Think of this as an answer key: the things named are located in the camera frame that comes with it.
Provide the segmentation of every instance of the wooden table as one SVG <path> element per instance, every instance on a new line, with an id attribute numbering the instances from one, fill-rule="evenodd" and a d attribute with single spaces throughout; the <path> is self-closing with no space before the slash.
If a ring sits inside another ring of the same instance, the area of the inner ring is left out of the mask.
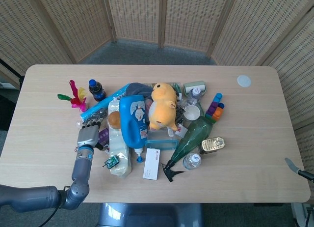
<path id="1" fill-rule="evenodd" d="M 241 74 L 249 88 L 237 84 Z M 202 156 L 202 165 L 170 183 L 159 166 L 158 180 L 143 179 L 143 164 L 132 161 L 122 179 L 102 165 L 107 154 L 95 149 L 90 193 L 85 202 L 305 202 L 306 179 L 286 165 L 289 157 L 303 168 L 276 71 L 259 66 L 35 65 L 28 69 L 0 158 L 0 184 L 32 187 L 71 185 L 80 120 L 78 109 L 57 99 L 72 96 L 69 80 L 88 89 L 101 82 L 108 94 L 129 82 L 203 80 L 206 111 L 214 95 L 226 105 L 211 137 L 225 139 L 224 149 Z M 95 103 L 89 94 L 88 102 Z M 166 163 L 172 151 L 163 151 Z M 173 170 L 184 170 L 182 161 Z"/>

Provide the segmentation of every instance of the metal knife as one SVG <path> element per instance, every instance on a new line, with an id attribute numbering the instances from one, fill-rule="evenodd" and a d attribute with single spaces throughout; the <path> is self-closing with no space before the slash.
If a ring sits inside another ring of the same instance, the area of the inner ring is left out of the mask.
<path id="1" fill-rule="evenodd" d="M 285 158 L 285 161 L 287 163 L 287 165 L 289 166 L 289 168 L 296 174 L 308 179 L 309 181 L 312 181 L 314 183 L 314 174 L 309 173 L 305 170 L 301 170 L 299 167 L 297 167 L 292 160 L 290 160 L 289 158 Z"/>

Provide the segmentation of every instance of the purple toy block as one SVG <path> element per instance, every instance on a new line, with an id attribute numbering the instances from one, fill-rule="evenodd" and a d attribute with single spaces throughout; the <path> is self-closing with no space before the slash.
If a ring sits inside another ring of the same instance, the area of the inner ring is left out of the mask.
<path id="1" fill-rule="evenodd" d="M 210 107 L 208 108 L 206 114 L 213 115 L 217 107 L 218 107 L 218 103 L 212 102 Z"/>

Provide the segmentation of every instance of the green feather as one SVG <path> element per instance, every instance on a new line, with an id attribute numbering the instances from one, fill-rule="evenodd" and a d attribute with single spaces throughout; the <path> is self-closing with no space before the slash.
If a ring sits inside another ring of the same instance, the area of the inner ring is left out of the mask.
<path id="1" fill-rule="evenodd" d="M 69 96 L 63 95 L 63 94 L 58 94 L 58 99 L 60 100 L 66 100 L 66 101 L 70 101 L 71 98 Z"/>

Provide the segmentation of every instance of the small water bottle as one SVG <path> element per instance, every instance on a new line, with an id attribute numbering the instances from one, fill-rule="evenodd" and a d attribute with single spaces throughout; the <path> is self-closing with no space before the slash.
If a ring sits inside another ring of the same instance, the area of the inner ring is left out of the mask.
<path id="1" fill-rule="evenodd" d="M 187 97 L 187 104 L 188 105 L 196 105 L 202 97 L 202 91 L 199 87 L 193 88 Z"/>
<path id="2" fill-rule="evenodd" d="M 94 96 L 94 99 L 97 102 L 102 101 L 103 99 L 106 98 L 106 92 L 103 89 L 103 86 L 101 83 L 97 82 L 94 79 L 91 79 L 89 81 L 89 91 L 91 92 L 91 94 Z"/>
<path id="3" fill-rule="evenodd" d="M 183 166 L 188 169 L 198 168 L 201 165 L 201 156 L 198 153 L 191 152 L 183 159 Z"/>

